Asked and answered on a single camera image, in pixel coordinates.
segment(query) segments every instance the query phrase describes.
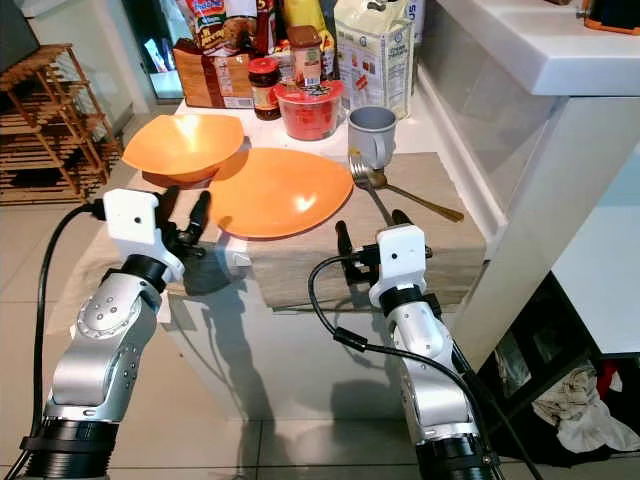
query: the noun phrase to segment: red plastic container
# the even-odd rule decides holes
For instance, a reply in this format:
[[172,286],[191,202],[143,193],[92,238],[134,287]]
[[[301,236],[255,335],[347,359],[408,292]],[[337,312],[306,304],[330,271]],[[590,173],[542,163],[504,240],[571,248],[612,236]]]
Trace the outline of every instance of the red plastic container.
[[298,140],[320,140],[332,135],[336,130],[343,90],[340,80],[304,88],[276,85],[273,91],[278,97],[287,134]]

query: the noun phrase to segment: black cable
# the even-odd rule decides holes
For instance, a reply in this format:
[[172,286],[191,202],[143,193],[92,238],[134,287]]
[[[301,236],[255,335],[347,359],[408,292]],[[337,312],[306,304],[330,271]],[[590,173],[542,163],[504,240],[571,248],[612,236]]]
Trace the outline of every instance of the black cable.
[[[49,266],[51,265],[51,258],[53,257],[53,251],[56,247],[56,243],[62,234],[62,231],[67,224],[77,215],[84,212],[94,212],[96,208],[92,204],[84,204],[74,208],[67,213],[58,226],[53,231],[47,250],[42,260],[42,267],[40,269],[40,278],[38,280],[38,306],[36,310],[36,326],[33,340],[33,411],[31,415],[31,431],[29,436],[35,437],[40,431],[42,426],[42,351],[44,348],[44,318],[45,318],[45,301],[47,297],[47,278],[49,276]],[[31,452],[29,450],[23,450],[16,462],[13,464],[5,480],[14,479],[24,464],[29,459]]]
[[[327,258],[326,260],[323,260],[318,265],[316,265],[313,268],[313,270],[311,271],[311,274],[309,275],[309,280],[308,280],[308,283],[307,283],[307,287],[308,287],[308,292],[309,292],[309,299],[311,300],[311,305],[313,306],[313,310],[315,311],[316,315],[318,316],[318,318],[320,319],[320,321],[322,322],[324,327],[329,331],[329,333],[331,333],[332,336],[335,334],[336,328],[333,325],[331,325],[331,323],[329,322],[327,317],[324,315],[324,312],[322,311],[322,308],[320,307],[320,304],[318,302],[318,299],[317,299],[316,293],[315,293],[315,279],[318,276],[318,274],[320,273],[320,271],[323,270],[324,268],[326,268],[328,265],[331,265],[332,263],[342,262],[344,260],[354,260],[354,259],[357,259],[357,254],[355,254],[355,255],[340,255],[340,256],[334,256],[334,257]],[[485,424],[484,418],[482,417],[482,414],[481,414],[481,411],[480,411],[480,404],[478,403],[477,399],[475,398],[475,395],[473,394],[472,390],[469,388],[469,385],[467,385],[467,383],[465,383],[465,381],[462,378],[460,378],[460,376],[458,376],[453,371],[449,370],[448,368],[444,367],[443,365],[439,364],[438,362],[436,362],[436,361],[434,361],[434,360],[432,360],[432,359],[430,359],[428,357],[424,357],[422,355],[418,355],[418,354],[415,354],[413,352],[409,352],[409,351],[406,351],[406,350],[399,350],[399,349],[396,349],[396,348],[385,347],[385,346],[382,346],[382,345],[370,345],[370,344],[366,344],[366,346],[364,346],[364,349],[365,350],[369,350],[369,351],[373,351],[373,352],[384,353],[384,354],[387,354],[387,355],[395,355],[395,356],[398,356],[398,357],[404,357],[404,358],[408,358],[410,360],[414,360],[414,361],[417,361],[417,362],[422,362],[422,363],[424,363],[426,365],[429,365],[430,367],[434,368],[435,370],[439,371],[443,375],[447,376],[449,379],[451,379],[463,391],[463,393],[465,394],[465,396],[468,399],[469,403],[471,404],[471,410],[472,410],[472,413],[474,415],[474,419],[476,420],[476,425],[478,427],[478,432],[480,434],[480,438],[481,438],[482,442],[484,443],[484,446],[485,446],[486,450],[488,452],[492,451],[491,450],[491,443],[490,443],[490,440],[489,440],[488,430],[486,428],[486,424]],[[475,374],[475,372],[471,368],[471,365],[469,365],[469,362],[464,357],[464,355],[462,354],[462,351],[460,350],[459,346],[455,343],[455,341],[454,341],[454,353],[456,354],[456,356],[460,360],[460,364],[461,364],[461,366],[463,368],[463,372],[468,377],[470,377],[471,379],[475,380],[474,383],[481,385],[480,379],[477,377],[477,375]],[[481,391],[480,393],[482,393],[483,395],[487,396],[486,389],[484,389],[484,391]],[[490,394],[490,392],[489,392],[489,395],[487,397],[488,397],[489,402],[492,404],[492,406],[494,407],[494,409],[498,413],[498,416],[500,416],[500,419],[505,424],[507,430],[509,431],[509,434],[513,437],[513,440],[516,443],[516,446],[518,447],[518,449],[520,450],[520,452],[522,454],[522,457],[523,457],[523,460],[524,460],[525,464],[527,465],[529,471],[531,472],[531,475],[536,480],[543,480],[542,475],[540,474],[540,472],[536,468],[535,464],[533,463],[533,461],[531,460],[531,458],[527,454],[524,446],[522,445],[522,442],[520,441],[520,438],[518,437],[517,433],[513,429],[513,426],[511,425],[511,422],[506,417],[504,412],[502,412],[502,409],[500,408],[500,406],[497,404],[497,402],[495,400],[495,397],[493,397],[493,395]],[[501,479],[504,478],[503,475],[502,475],[502,472],[500,471],[500,469],[499,469],[499,467],[497,465],[495,465],[495,464],[492,465],[492,470],[494,471],[494,474],[496,475],[498,480],[501,480]]]

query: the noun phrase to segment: jar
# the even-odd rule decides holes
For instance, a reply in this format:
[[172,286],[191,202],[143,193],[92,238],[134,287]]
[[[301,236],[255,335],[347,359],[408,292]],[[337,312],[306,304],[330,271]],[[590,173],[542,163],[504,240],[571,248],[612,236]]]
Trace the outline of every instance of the jar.
[[278,99],[273,93],[279,79],[278,62],[273,58],[254,58],[249,62],[253,109],[260,120],[280,118]]
[[291,44],[293,78],[299,87],[320,85],[322,59],[320,45],[322,39],[311,25],[287,28]]

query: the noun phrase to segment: orange plate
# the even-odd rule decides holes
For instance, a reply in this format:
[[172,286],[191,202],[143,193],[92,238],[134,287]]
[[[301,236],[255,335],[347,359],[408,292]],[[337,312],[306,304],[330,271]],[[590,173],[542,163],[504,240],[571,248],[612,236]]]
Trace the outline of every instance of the orange plate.
[[210,218],[240,237],[285,237],[325,221],[352,188],[349,172],[331,160],[253,148],[229,158],[214,177]]
[[123,160],[144,172],[196,182],[242,145],[242,123],[227,115],[160,115],[131,139]]

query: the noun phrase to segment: gray mug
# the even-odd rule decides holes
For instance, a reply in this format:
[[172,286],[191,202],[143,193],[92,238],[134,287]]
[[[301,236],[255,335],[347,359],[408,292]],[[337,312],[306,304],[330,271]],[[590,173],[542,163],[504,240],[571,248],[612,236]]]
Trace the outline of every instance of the gray mug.
[[349,156],[360,154],[371,168],[384,168],[396,148],[398,119],[385,107],[365,106],[349,113]]

